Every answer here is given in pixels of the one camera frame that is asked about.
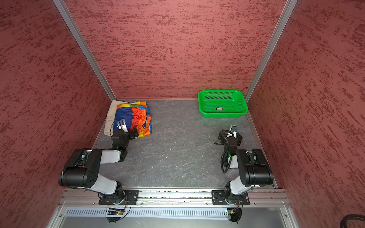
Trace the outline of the multicolour shorts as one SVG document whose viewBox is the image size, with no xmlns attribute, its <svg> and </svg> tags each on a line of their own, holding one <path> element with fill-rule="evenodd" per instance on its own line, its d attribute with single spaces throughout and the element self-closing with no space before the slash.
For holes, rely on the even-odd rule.
<svg viewBox="0 0 365 228">
<path fill-rule="evenodd" d="M 125 120 L 128 132 L 137 127 L 139 137 L 146 137 L 152 133 L 151 112 L 146 101 L 121 104 L 117 107 L 113 124 L 113 131 L 117 130 L 117 120 Z"/>
</svg>

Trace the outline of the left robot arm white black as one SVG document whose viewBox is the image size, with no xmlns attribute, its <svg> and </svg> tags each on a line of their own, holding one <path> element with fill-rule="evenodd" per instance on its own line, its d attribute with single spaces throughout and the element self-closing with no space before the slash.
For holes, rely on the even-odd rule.
<svg viewBox="0 0 365 228">
<path fill-rule="evenodd" d="M 136 127 L 129 132 L 119 129 L 115 130 L 111 136 L 113 143 L 109 150 L 76 149 L 60 174 L 59 185 L 96 192 L 100 203 L 126 205 L 128 197 L 122 183 L 101 175 L 100 165 L 123 162 L 127 156 L 129 141 L 138 136 Z"/>
</svg>

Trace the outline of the green plastic basket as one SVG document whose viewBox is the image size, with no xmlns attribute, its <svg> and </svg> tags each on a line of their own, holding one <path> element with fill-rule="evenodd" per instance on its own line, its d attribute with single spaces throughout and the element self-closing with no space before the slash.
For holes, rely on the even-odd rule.
<svg viewBox="0 0 365 228">
<path fill-rule="evenodd" d="M 199 110 L 204 118 L 239 118 L 249 109 L 238 90 L 202 90 L 198 93 Z"/>
</svg>

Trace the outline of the beige shorts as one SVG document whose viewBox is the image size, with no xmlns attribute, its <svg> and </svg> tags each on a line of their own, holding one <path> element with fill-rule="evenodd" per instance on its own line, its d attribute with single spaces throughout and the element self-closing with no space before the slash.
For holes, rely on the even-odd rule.
<svg viewBox="0 0 365 228">
<path fill-rule="evenodd" d="M 105 119 L 104 135 L 110 136 L 113 133 L 113 124 L 116 116 L 117 107 L 121 104 L 125 104 L 125 102 L 117 100 L 113 100 L 111 102 Z"/>
</svg>

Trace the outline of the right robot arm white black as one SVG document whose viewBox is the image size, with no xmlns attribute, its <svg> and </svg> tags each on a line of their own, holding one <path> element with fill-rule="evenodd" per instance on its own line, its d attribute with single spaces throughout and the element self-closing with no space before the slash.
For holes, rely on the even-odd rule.
<svg viewBox="0 0 365 228">
<path fill-rule="evenodd" d="M 212 191 L 214 205 L 249 205 L 248 191 L 272 185 L 274 176 L 269 163 L 260 149 L 240 149 L 242 136 L 234 128 L 221 130 L 214 144 L 223 146 L 220 158 L 221 172 L 238 170 L 239 175 L 227 182 L 223 191 Z"/>
</svg>

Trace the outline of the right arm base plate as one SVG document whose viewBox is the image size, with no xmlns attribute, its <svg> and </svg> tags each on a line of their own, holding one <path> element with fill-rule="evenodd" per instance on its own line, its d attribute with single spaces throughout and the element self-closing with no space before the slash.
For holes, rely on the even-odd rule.
<svg viewBox="0 0 365 228">
<path fill-rule="evenodd" d="M 228 205 L 228 206 L 247 206 L 250 205 L 250 199 L 245 192 L 241 195 L 228 194 L 223 190 L 212 191 L 213 205 Z"/>
</svg>

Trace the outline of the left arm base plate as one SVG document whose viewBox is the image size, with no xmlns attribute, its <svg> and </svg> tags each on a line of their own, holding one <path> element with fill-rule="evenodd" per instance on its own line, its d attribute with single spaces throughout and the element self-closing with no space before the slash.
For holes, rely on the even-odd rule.
<svg viewBox="0 0 365 228">
<path fill-rule="evenodd" d="M 112 206 L 123 206 L 125 205 L 125 202 L 130 205 L 136 205 L 138 195 L 140 191 L 139 190 L 124 190 L 123 194 L 124 197 L 119 200 L 115 197 L 112 197 L 111 195 L 103 195 L 101 193 L 98 194 L 99 196 L 99 205 L 112 205 Z"/>
</svg>

